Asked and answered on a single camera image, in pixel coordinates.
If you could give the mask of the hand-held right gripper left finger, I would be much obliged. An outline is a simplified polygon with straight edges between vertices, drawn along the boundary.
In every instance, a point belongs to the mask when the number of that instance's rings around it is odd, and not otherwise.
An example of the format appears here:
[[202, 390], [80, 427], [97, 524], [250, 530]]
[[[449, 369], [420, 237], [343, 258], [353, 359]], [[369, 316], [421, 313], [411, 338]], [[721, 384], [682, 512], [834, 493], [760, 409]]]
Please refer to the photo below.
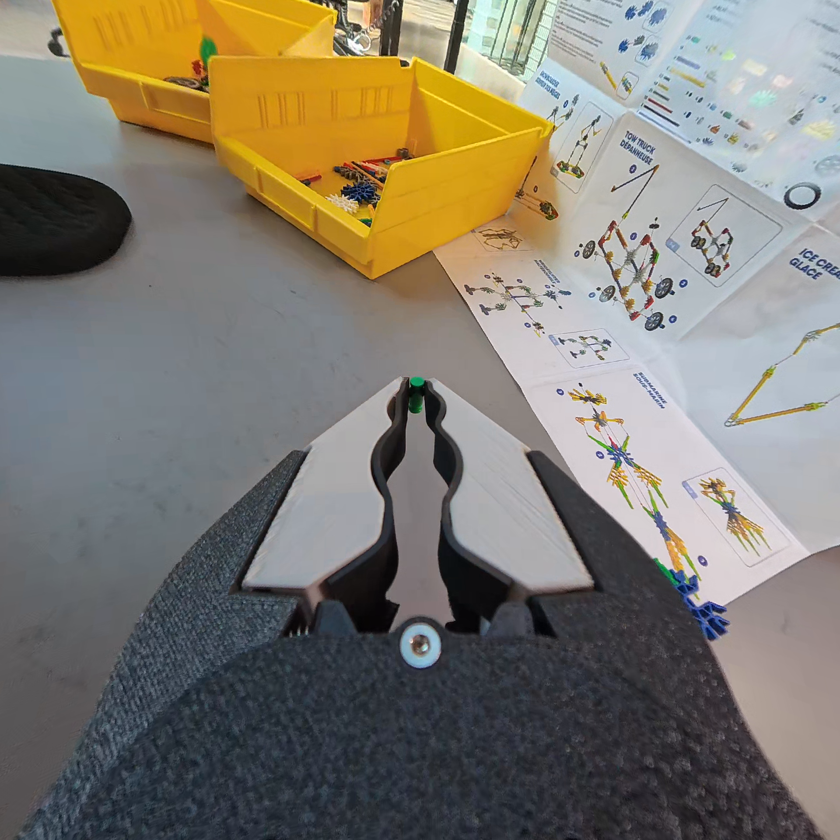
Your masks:
[[399, 377], [317, 436], [242, 580], [247, 591], [313, 594], [393, 537], [387, 485], [406, 448], [409, 381]]

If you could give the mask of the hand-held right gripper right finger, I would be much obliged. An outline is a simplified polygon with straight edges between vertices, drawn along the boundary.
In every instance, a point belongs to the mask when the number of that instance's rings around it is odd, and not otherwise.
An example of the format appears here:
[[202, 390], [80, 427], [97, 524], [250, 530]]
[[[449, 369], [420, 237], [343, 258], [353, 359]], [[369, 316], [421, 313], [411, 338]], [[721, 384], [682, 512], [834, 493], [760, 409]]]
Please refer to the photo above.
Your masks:
[[446, 484], [438, 567], [451, 601], [525, 601], [594, 586], [531, 449], [436, 380], [425, 384]]

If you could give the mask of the blue snowflake connector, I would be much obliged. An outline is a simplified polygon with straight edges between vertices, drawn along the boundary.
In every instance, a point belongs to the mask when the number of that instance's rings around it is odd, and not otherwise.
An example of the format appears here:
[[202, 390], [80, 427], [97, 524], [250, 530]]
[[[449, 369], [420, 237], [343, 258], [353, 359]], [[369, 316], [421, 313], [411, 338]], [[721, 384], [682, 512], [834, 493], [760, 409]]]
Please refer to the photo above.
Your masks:
[[699, 581], [696, 575], [687, 576], [682, 570], [671, 572], [674, 587], [679, 593], [689, 613], [695, 619], [706, 640], [713, 642], [728, 633], [730, 625], [725, 617], [727, 608], [723, 605], [697, 600]]

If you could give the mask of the yellow plastic bin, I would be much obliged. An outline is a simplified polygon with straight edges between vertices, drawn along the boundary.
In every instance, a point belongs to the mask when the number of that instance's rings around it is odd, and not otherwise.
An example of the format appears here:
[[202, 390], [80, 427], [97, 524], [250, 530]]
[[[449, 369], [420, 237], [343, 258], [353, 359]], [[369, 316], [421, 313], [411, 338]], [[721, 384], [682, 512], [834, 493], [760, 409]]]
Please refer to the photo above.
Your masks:
[[[369, 279], [504, 214], [552, 124], [420, 59], [215, 56], [217, 158], [246, 192]], [[328, 199], [385, 158], [371, 225]]]
[[303, 1], [56, 1], [86, 90], [118, 120], [211, 144], [209, 93], [189, 77], [204, 35], [216, 56], [331, 57], [337, 11]]

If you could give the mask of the grey desk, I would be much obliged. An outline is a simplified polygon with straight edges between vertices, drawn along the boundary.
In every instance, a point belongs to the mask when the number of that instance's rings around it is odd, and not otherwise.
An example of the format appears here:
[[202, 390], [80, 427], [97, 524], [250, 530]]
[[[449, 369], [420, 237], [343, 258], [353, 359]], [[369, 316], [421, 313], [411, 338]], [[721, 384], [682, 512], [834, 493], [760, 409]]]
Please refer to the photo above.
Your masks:
[[[118, 188], [129, 244], [3, 311], [3, 608], [81, 596], [133, 625], [17, 838], [820, 838], [676, 588], [544, 453], [588, 591], [451, 601], [446, 484], [408, 411], [393, 537], [313, 594], [245, 572], [305, 449], [399, 377], [452, 390], [438, 290], [378, 302], [235, 195], [207, 153], [36, 151]], [[460, 391], [453, 391], [463, 398]]]

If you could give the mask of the toy instruction sheet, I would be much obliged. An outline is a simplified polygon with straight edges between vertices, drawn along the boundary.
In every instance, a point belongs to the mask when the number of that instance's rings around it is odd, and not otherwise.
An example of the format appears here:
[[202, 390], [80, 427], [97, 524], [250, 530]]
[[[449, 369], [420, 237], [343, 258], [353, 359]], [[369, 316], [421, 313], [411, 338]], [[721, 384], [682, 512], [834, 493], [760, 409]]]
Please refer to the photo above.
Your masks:
[[839, 2], [557, 2], [437, 258], [574, 477], [721, 606], [838, 545]]

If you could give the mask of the pile of toy pieces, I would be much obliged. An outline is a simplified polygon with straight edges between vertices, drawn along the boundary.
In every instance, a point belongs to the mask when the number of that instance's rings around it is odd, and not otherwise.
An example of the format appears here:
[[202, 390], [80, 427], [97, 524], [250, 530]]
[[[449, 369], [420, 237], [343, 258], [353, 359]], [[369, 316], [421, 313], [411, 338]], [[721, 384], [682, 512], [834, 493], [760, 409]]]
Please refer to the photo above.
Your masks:
[[401, 147], [385, 156], [348, 159], [331, 167], [310, 168], [294, 177], [335, 208], [370, 227], [391, 170], [414, 157], [409, 148]]
[[199, 57], [192, 61], [192, 75], [189, 77], [166, 77], [165, 82], [181, 88], [209, 93], [208, 63], [217, 55], [215, 42], [204, 35], [199, 44]]

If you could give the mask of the gridded glass window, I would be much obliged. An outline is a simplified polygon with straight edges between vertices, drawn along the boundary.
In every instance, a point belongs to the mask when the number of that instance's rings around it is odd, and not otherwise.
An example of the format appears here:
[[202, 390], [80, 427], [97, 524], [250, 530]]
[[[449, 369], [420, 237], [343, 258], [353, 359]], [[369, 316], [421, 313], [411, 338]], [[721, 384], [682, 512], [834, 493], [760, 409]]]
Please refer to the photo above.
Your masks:
[[462, 44], [527, 82], [548, 51], [556, 1], [469, 1]]

